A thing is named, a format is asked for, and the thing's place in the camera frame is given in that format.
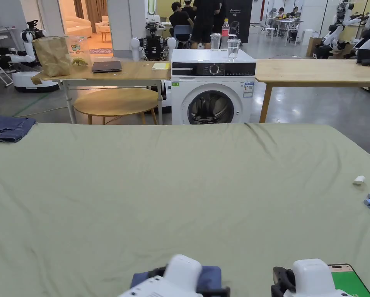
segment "green phone screen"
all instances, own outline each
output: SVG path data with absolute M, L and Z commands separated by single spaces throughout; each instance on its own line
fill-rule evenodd
M 336 289 L 354 297 L 370 297 L 370 293 L 354 271 L 334 272 L 332 277 Z

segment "beige sofa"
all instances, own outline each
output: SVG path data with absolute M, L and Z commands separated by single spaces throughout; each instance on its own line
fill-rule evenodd
M 102 16 L 102 22 L 97 22 L 95 24 L 95 32 L 101 34 L 100 29 L 106 31 L 109 30 L 109 18 L 107 15 Z
M 68 35 L 91 37 L 91 22 L 80 17 L 66 17 L 65 30 Z

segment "cardboard box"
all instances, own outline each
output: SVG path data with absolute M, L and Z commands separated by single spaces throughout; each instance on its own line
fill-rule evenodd
M 309 46 L 307 47 L 306 56 L 313 57 L 314 48 L 317 44 L 321 43 L 322 38 L 310 37 Z

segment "control panel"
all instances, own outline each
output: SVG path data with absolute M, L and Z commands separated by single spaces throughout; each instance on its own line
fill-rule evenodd
M 256 63 L 173 63 L 174 76 L 254 76 Z

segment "black banner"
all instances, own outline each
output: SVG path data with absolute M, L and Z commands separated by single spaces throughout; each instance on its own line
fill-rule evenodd
M 247 43 L 252 0 L 227 0 L 226 5 L 226 15 L 229 18 L 230 26 L 229 34 L 236 34 L 242 43 Z

